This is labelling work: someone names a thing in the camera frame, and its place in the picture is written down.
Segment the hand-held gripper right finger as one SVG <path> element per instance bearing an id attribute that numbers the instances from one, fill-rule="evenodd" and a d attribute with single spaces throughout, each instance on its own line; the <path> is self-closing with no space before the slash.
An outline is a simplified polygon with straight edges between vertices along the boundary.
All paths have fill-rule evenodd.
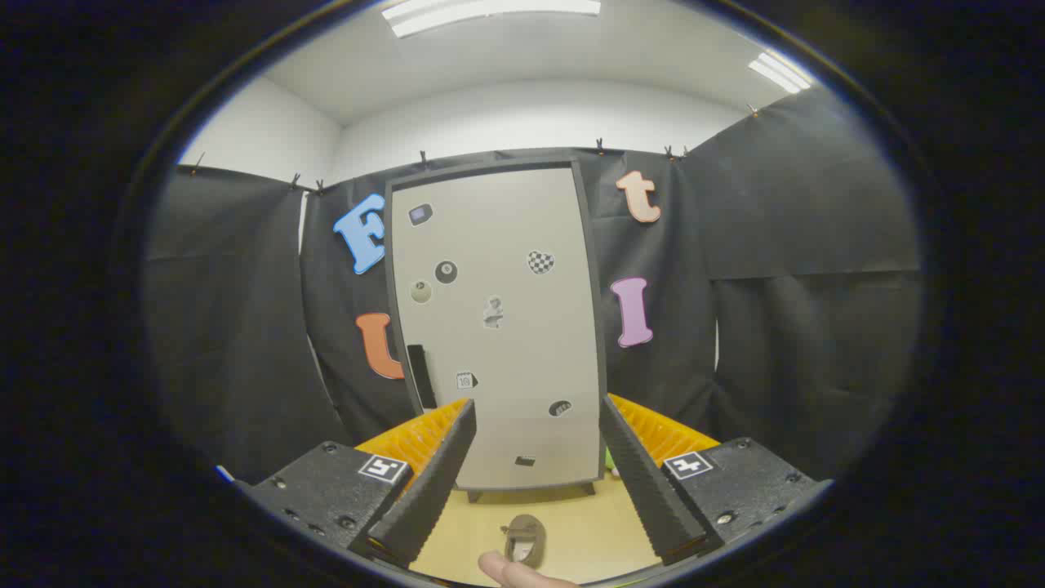
<path id="1" fill-rule="evenodd" d="M 614 394 L 602 399 L 600 431 L 665 565 L 754 538 L 832 484 L 752 438 L 716 442 Z"/>

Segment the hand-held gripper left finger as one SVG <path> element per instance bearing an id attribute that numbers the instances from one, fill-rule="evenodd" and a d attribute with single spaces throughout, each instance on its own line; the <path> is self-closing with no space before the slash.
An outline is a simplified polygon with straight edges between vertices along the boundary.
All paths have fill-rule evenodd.
<path id="1" fill-rule="evenodd" d="M 342 559 L 407 569 L 447 505 L 475 432 L 474 401 L 458 399 L 357 447 L 325 440 L 238 487 L 292 536 Z"/>

